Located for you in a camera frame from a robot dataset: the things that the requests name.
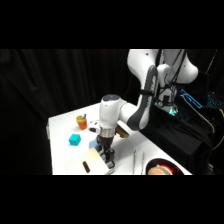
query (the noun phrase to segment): toy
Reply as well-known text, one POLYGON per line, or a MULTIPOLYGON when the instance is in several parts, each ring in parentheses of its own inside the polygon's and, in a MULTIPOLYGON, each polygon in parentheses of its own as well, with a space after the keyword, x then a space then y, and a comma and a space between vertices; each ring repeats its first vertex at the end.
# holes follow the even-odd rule
POLYGON ((69 142, 71 145, 78 146, 79 143, 81 142, 80 135, 72 135, 69 139, 69 142))

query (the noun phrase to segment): small box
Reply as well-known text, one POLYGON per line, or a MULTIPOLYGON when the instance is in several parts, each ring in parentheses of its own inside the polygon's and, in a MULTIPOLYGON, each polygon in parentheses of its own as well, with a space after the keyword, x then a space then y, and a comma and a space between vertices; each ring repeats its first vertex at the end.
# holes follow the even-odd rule
POLYGON ((78 146, 79 143, 81 142, 80 135, 72 135, 71 138, 69 139, 69 142, 71 145, 78 146))

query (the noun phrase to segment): cable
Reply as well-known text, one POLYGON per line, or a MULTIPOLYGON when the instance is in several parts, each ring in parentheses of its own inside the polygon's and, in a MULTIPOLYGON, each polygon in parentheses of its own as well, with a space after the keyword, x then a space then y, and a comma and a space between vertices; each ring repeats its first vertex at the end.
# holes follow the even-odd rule
POLYGON ((178 53, 178 55, 177 55, 177 57, 176 57, 176 59, 175 59, 175 61, 174 61, 173 65, 176 63, 176 61, 177 61, 177 59, 179 58, 180 53, 181 53, 181 51, 182 51, 182 50, 183 50, 183 49, 180 49, 180 52, 178 53))
POLYGON ((221 144, 222 144, 222 142, 224 141, 224 136, 223 136, 223 138, 222 138, 222 140, 221 140, 221 142, 213 149, 213 150, 216 150, 221 144))
POLYGON ((205 120, 210 126, 211 126, 211 128, 212 128, 212 132, 213 132, 213 134, 215 133, 215 128, 213 127, 213 125, 204 117, 204 116, 202 116, 197 110, 195 110, 194 109, 194 107, 192 107, 191 106, 191 104, 190 103, 188 103, 187 102, 187 100, 185 99, 185 96, 186 94, 184 94, 184 95, 181 95, 182 97, 183 97, 183 99, 184 99, 184 101, 185 101, 185 103, 187 103, 203 120, 205 120))

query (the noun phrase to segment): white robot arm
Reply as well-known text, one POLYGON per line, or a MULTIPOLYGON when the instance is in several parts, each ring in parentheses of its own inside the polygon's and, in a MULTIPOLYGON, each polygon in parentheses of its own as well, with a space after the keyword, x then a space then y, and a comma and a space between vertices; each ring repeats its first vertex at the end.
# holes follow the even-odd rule
POLYGON ((149 121, 152 99, 157 97, 157 106, 169 112, 176 94, 175 83, 191 83, 198 75, 185 49, 164 49, 165 64, 156 68, 159 49, 131 49, 128 67, 141 83, 138 105, 132 105, 117 95, 103 97, 100 105, 98 144, 104 150, 106 162, 113 161, 111 149, 117 122, 123 121, 134 131, 144 129, 149 121), (156 96, 158 84, 159 96, 156 96))
POLYGON ((100 149, 104 151, 106 163, 113 162, 111 149, 117 122, 123 121, 129 128, 139 131, 146 127, 152 99, 156 93, 158 71, 155 66, 158 49, 130 50, 128 66, 141 83, 138 105, 132 105, 117 95, 103 97, 100 104, 100 131, 97 138, 100 149))
POLYGON ((189 84, 198 76, 198 69, 191 64, 186 49, 164 49, 164 61, 158 67, 160 93, 157 107, 170 113, 174 112, 175 84, 189 84))

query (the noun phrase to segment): table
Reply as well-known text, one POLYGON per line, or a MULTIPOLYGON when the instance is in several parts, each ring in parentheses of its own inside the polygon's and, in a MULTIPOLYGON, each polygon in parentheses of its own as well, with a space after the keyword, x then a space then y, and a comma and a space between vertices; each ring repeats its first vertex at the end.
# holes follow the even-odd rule
MULTIPOLYGON (((96 139, 97 135, 88 130, 81 131, 76 123, 76 117, 87 114, 87 122, 89 125, 90 121, 99 119, 99 107, 100 104, 95 104, 49 118, 53 175, 67 175, 65 164, 89 150, 89 142, 96 139), (72 134, 80 134, 81 136, 82 141, 77 147, 71 146, 68 141, 72 134)), ((162 158, 174 163, 185 175, 191 175, 185 168, 140 132, 132 131, 121 121, 118 123, 130 134, 130 137, 128 139, 121 139, 118 135, 114 137, 112 148, 115 150, 114 162, 116 167, 112 175, 133 175, 134 149, 137 150, 135 175, 141 175, 143 152, 145 153, 145 167, 152 159, 162 158)))

